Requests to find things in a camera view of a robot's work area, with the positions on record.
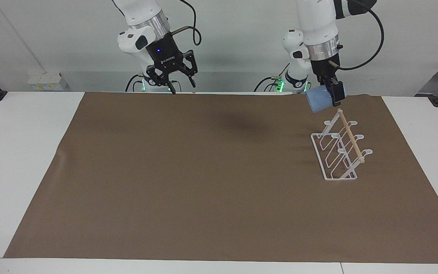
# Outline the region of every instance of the wooden dowel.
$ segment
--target wooden dowel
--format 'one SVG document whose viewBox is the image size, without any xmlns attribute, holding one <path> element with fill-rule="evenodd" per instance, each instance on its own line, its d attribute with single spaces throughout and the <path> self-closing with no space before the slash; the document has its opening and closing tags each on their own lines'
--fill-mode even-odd
<svg viewBox="0 0 438 274">
<path fill-rule="evenodd" d="M 351 143 L 354 147 L 354 151 L 356 151 L 356 154 L 358 155 L 358 158 L 360 159 L 361 163 L 365 163 L 365 158 L 361 154 L 361 150 L 358 147 L 358 143 L 356 142 L 356 139 L 354 139 L 354 135 L 352 134 L 351 128 L 349 128 L 348 121 L 346 120 L 346 117 L 344 116 L 344 112 L 342 109 L 337 109 L 337 113 L 339 113 L 339 117 L 341 117 L 342 123 L 344 124 L 344 127 L 346 128 L 346 132 L 348 133 L 349 139 L 351 139 Z"/>
</svg>

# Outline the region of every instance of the white wall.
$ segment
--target white wall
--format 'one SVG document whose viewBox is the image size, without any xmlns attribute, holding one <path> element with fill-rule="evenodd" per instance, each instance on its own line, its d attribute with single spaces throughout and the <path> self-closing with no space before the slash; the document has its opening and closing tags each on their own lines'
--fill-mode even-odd
<svg viewBox="0 0 438 274">
<path fill-rule="evenodd" d="M 158 2 L 172 29 L 192 23 L 191 10 L 178 0 Z M 281 40 L 298 26 L 295 0 L 190 2 L 203 44 L 195 47 L 191 32 L 176 39 L 181 50 L 196 52 L 197 91 L 250 91 L 289 62 Z M 127 26 L 111 0 L 0 0 L 0 9 L 5 89 L 27 90 L 27 73 L 49 71 L 61 72 L 75 91 L 122 91 L 136 72 L 136 61 L 117 46 Z M 375 11 L 386 29 L 384 50 L 369 66 L 338 77 L 352 94 L 412 96 L 438 71 L 438 1 L 379 0 Z M 376 50 L 379 30 L 370 15 L 340 20 L 338 28 L 344 66 Z M 186 78 L 176 78 L 191 90 Z"/>
</svg>

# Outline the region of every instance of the drying rack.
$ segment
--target drying rack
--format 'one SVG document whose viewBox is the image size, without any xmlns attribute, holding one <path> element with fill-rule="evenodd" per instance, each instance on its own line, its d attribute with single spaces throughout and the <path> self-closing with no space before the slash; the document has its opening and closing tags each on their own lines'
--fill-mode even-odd
<svg viewBox="0 0 438 274">
<path fill-rule="evenodd" d="M 338 120 L 342 121 L 339 132 L 331 132 Z M 311 135 L 313 146 L 319 159 L 324 179 L 327 181 L 355 180 L 358 179 L 356 168 L 365 163 L 365 157 L 373 154 L 371 149 L 361 151 L 358 141 L 365 138 L 364 135 L 353 135 L 351 127 L 358 124 L 356 121 L 347 121 L 342 109 L 338 109 L 334 118 L 325 121 L 325 129 L 322 133 Z M 355 159 L 351 159 L 350 153 L 355 151 Z"/>
</svg>

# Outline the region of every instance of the blue cup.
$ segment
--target blue cup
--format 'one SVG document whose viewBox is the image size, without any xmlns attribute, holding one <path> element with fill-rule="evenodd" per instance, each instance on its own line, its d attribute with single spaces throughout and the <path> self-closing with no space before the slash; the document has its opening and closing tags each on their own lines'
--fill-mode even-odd
<svg viewBox="0 0 438 274">
<path fill-rule="evenodd" d="M 313 113 L 332 107 L 332 97 L 325 85 L 308 90 L 305 94 Z M 346 88 L 344 88 L 344 94 L 347 96 Z"/>
</svg>

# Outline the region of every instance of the white table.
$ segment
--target white table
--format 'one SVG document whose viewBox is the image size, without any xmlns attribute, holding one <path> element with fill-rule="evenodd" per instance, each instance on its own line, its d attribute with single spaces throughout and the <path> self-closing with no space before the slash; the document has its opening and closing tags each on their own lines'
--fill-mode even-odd
<svg viewBox="0 0 438 274">
<path fill-rule="evenodd" d="M 438 273 L 438 265 L 407 264 L 1 259 L 83 95 L 83 92 L 10 92 L 0 102 L 0 273 Z M 384 97 L 384 101 L 438 194 L 438 108 L 425 98 Z"/>
</svg>

